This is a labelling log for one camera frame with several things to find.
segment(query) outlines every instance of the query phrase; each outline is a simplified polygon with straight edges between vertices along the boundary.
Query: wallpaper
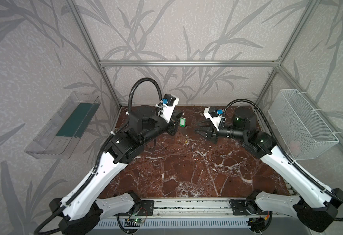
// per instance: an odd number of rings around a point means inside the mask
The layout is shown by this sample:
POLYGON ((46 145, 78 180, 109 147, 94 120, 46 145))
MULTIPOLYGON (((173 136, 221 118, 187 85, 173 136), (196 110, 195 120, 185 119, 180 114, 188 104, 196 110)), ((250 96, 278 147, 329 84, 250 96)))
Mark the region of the wallpaper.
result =
POLYGON ((307 0, 76 0, 100 59, 274 60, 307 0))
POLYGON ((50 200, 90 170, 117 113, 64 1, 0 0, 0 235, 28 235, 51 215, 50 200), (26 154, 72 91, 101 100, 72 156, 26 154))
POLYGON ((283 66, 343 133, 343 1, 320 4, 283 66))
MULTIPOLYGON (((292 87, 288 85, 282 75, 276 74, 273 82, 266 91, 264 98, 260 100, 259 107, 266 115, 266 118, 269 121, 273 131, 275 132, 277 139, 286 149, 286 145, 282 141, 282 137, 277 131, 277 127, 274 125, 272 118, 268 113, 269 108, 271 107, 273 101, 275 100, 277 94, 281 89, 292 89, 292 87)), ((305 168, 318 180, 324 182, 331 188, 340 188, 343 190, 343 153, 337 145, 328 149, 315 159, 297 161, 303 168, 305 168)), ((339 208, 339 216, 343 217, 343 206, 339 208)), ((343 235, 343 223, 334 222, 332 225, 329 226, 329 228, 325 230, 325 234, 343 235)))
MULTIPOLYGON (((225 105, 238 98, 255 101, 271 67, 112 67, 106 69, 114 91, 127 105, 129 84, 139 78, 154 78, 163 94, 180 98, 179 105, 225 105)), ((157 91, 150 83, 141 84, 134 104, 157 103, 157 91)))
MULTIPOLYGON (((343 0, 319 4, 283 66, 343 134, 343 0)), ((299 163, 328 185, 343 188, 343 154, 337 146, 299 163)), ((343 234, 343 223, 333 223, 325 233, 343 234)))
MULTIPOLYGON (((275 60, 307 0, 76 0, 101 60, 275 60)), ((180 104, 255 100, 269 68, 107 67, 122 105, 137 79, 154 78, 180 104)), ((153 104, 144 86, 138 104, 153 104)))

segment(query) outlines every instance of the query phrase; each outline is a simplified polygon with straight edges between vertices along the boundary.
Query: white bracket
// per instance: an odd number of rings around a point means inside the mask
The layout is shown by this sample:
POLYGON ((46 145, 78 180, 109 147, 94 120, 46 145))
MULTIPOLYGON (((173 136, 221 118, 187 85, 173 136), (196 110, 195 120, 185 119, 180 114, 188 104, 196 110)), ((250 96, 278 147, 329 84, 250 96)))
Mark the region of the white bracket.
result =
POLYGON ((216 127, 216 129, 219 130, 218 125, 220 124, 222 116, 218 115, 217 117, 212 118, 211 115, 209 114, 209 109, 210 109, 210 107, 207 107, 204 109, 204 112, 203 112, 204 117, 206 119, 210 119, 211 122, 213 123, 213 125, 216 127))
POLYGON ((174 107, 176 105, 178 105, 178 103, 179 103, 179 98, 173 94, 172 94, 172 96, 175 97, 175 101, 174 101, 173 105, 168 106, 166 104, 162 104, 162 111, 160 111, 160 113, 162 113, 160 115, 160 117, 162 117, 167 123, 170 122, 170 118, 171 118, 171 115, 173 114, 174 107))

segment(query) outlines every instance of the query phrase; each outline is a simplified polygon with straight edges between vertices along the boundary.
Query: green mat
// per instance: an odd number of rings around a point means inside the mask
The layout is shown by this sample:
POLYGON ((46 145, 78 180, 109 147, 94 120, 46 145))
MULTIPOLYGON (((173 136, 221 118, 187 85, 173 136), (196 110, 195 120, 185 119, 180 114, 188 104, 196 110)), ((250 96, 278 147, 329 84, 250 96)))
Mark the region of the green mat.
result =
POLYGON ((80 103, 59 129, 56 136, 81 138, 93 115, 99 108, 99 105, 100 104, 80 103))

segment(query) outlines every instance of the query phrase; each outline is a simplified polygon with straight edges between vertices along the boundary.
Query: green key tag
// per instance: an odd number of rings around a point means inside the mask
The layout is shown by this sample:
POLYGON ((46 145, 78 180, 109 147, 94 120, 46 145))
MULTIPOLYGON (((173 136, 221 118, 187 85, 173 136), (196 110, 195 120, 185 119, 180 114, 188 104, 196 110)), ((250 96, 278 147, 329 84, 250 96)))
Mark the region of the green key tag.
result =
POLYGON ((179 119, 179 125, 182 127, 185 126, 186 125, 186 119, 185 118, 179 119))

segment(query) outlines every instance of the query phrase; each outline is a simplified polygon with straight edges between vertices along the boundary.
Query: black cylinder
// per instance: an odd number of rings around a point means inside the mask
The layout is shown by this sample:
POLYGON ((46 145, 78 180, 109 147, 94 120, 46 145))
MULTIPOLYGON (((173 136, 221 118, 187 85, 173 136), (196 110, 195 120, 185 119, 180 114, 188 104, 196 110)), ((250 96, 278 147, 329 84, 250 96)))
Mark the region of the black cylinder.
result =
POLYGON ((256 116, 252 110, 246 107, 236 108, 233 116, 233 125, 240 130, 244 130, 246 128, 246 120, 249 122, 248 128, 253 129, 256 127, 256 116))
POLYGON ((239 130, 233 125, 227 125, 224 126, 221 130, 217 130, 217 135, 218 137, 243 140, 243 130, 239 130))
POLYGON ((165 121, 157 122, 154 129, 147 130, 142 134, 143 140, 145 143, 148 141, 156 138, 160 134, 162 134, 164 131, 166 131, 169 128, 169 124, 165 121))

